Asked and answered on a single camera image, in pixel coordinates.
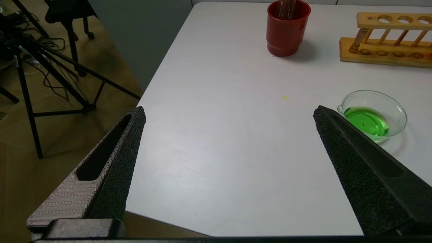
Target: black tripod leg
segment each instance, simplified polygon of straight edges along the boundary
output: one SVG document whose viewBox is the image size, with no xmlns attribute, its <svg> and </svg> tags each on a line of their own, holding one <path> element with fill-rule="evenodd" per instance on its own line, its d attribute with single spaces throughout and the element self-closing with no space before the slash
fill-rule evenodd
<svg viewBox="0 0 432 243">
<path fill-rule="evenodd" d="M 14 102 L 15 104 L 19 102 L 19 99 L 15 97 L 15 95 L 9 93 L 9 91 L 7 91 L 5 88 L 3 88 L 2 86 L 0 86 L 0 94 L 6 96 L 8 99 L 10 99 L 12 102 Z"/>
<path fill-rule="evenodd" d="M 38 46 L 34 46 L 31 42 L 29 45 L 23 44 L 24 48 L 36 59 L 39 63 L 57 79 L 57 81 L 83 106 L 84 109 L 90 109 L 92 105 L 86 101 L 73 87 L 66 81 L 66 79 L 45 59 L 42 54 L 36 49 Z"/>
<path fill-rule="evenodd" d="M 42 26 L 33 18 L 31 13 L 24 7 L 24 5 L 19 0 L 12 0 L 13 3 L 23 12 L 23 14 L 32 22 L 32 24 L 38 29 L 44 37 L 49 37 L 48 33 L 42 28 Z"/>
<path fill-rule="evenodd" d="M 120 91 L 122 91 L 122 92 L 124 92 L 124 93 L 126 93 L 126 94 L 128 94 L 128 95 L 130 95 L 130 96 L 132 96 L 132 97 L 134 97 L 134 98 L 136 98 L 136 99 L 140 99 L 140 98 L 141 98 L 140 96 L 138 96 L 138 95 L 132 93 L 131 91 L 129 91 L 129 90 L 123 88 L 122 86 L 120 86 L 120 85 L 114 83 L 113 81 L 107 79 L 106 77 L 104 77 L 104 76 L 98 74 L 97 72 L 95 72 L 95 71 L 93 71 L 93 70 L 91 70 L 91 69 L 88 69 L 87 67 L 85 67 L 85 66 L 83 66 L 83 65 L 81 65 L 81 64 L 79 64 L 79 63 L 74 62 L 74 60 L 71 60 L 71 59 L 68 58 L 67 56 L 65 56 L 65 55 L 63 55 L 63 54 L 61 54 L 61 53 L 58 53 L 58 52 L 54 51 L 53 49 L 50 49 L 50 48 L 48 48 L 48 47 L 46 47 L 46 46 L 44 46 L 44 45 L 38 43 L 38 42 L 35 41 L 35 40 L 31 40 L 31 41 L 32 41 L 32 44 L 34 44 L 35 46 L 39 46 L 39 47 L 42 48 L 44 51 L 49 52 L 49 53 L 51 53 L 51 54 L 53 54 L 53 55 L 55 55 L 55 56 L 57 56 L 57 57 L 59 57 L 59 58 L 65 60 L 65 61 L 67 61 L 67 62 L 70 63 L 70 64 L 73 64 L 73 65 L 76 65 L 76 66 L 82 68 L 82 69 L 83 69 L 84 71 L 86 71 L 87 73 L 89 73 L 89 74 L 91 74 L 92 76 L 94 76 L 94 77 L 96 77 L 96 78 L 102 80 L 102 82 L 106 82 L 107 84 L 113 86 L 114 88 L 116 88 L 116 89 L 118 89 L 118 90 L 120 90 Z"/>
<path fill-rule="evenodd" d="M 22 67 L 21 58 L 19 57 L 19 50 L 16 53 L 15 59 L 17 63 L 19 82 L 21 83 L 22 96 L 24 97 L 25 107 L 27 108 L 27 115 L 29 116 L 30 127 L 33 133 L 33 139 L 35 140 L 36 153 L 38 154 L 38 158 L 41 159 L 44 157 L 44 155 L 42 154 L 41 142 L 39 141 L 38 129 L 36 127 L 29 90 L 27 89 L 27 83 L 25 82 L 25 74 Z"/>
</svg>

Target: chair leg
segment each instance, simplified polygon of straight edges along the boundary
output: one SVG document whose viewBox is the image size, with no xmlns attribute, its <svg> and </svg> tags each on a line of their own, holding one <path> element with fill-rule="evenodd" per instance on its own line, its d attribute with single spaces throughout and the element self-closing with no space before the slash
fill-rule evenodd
<svg viewBox="0 0 432 243">
<path fill-rule="evenodd" d="M 84 33 L 87 34 L 90 40 L 93 40 L 95 38 L 95 35 L 93 34 L 93 32 L 89 31 L 89 20 L 87 19 L 87 17 L 83 18 L 83 22 L 84 22 Z"/>
<path fill-rule="evenodd" d="M 67 30 L 67 28 L 66 28 L 66 25 L 64 25 L 64 23 L 62 22 L 61 23 L 63 26 L 64 26 L 64 28 Z M 78 36 L 75 34 L 75 32 L 73 32 L 73 39 L 74 39 L 74 41 L 78 41 L 79 40 L 79 38 L 78 38 Z"/>
<path fill-rule="evenodd" d="M 72 55 L 72 60 L 74 60 L 75 62 L 79 63 L 78 61 L 78 53 L 76 51 L 76 44 L 75 44 L 75 39 L 74 39 L 74 32 L 73 32 L 73 27 L 72 27 L 72 21 L 70 22 L 62 22 L 62 24 L 64 25 L 64 27 L 67 30 L 67 36 L 69 38 L 69 46 L 70 46 L 70 53 Z M 81 68 L 75 66 L 75 70 L 78 72 L 78 75 L 80 75 L 81 77 L 84 77 L 87 75 L 87 73 L 85 71 L 83 71 Z"/>
</svg>

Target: wooden test tube rack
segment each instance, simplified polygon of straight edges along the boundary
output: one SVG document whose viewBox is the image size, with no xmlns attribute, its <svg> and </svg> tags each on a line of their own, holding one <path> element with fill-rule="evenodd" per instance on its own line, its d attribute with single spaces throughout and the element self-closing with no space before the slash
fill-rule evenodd
<svg viewBox="0 0 432 243">
<path fill-rule="evenodd" d="M 341 61 L 432 67 L 432 42 L 421 41 L 432 30 L 432 14 L 358 13 L 357 27 L 359 32 L 355 38 L 342 37 L 339 41 Z M 380 39 L 369 39 L 374 29 L 385 29 Z M 403 32 L 397 40 L 387 40 L 388 33 L 393 29 L 401 29 Z M 422 32 L 415 41 L 404 41 L 410 30 Z"/>
</svg>

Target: white table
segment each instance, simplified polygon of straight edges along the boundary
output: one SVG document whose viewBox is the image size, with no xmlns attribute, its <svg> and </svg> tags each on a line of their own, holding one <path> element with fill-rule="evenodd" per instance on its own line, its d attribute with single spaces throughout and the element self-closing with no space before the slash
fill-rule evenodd
<svg viewBox="0 0 432 243">
<path fill-rule="evenodd" d="M 192 9 L 138 104 L 147 124 L 127 210 L 212 236 L 362 234 L 312 117 L 360 89 L 406 109 L 384 148 L 432 185 L 432 70 L 340 62 L 338 45 L 357 12 L 432 8 L 311 5 L 300 50 L 277 58 L 267 6 Z"/>
</svg>

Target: green liquid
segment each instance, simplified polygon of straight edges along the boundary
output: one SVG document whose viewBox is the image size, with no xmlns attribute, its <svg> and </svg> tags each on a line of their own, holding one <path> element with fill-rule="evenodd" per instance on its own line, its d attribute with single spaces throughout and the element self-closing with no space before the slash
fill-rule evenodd
<svg viewBox="0 0 432 243">
<path fill-rule="evenodd" d="M 366 106 L 349 107 L 343 115 L 360 131 L 385 136 L 388 133 L 387 120 L 378 111 Z"/>
</svg>

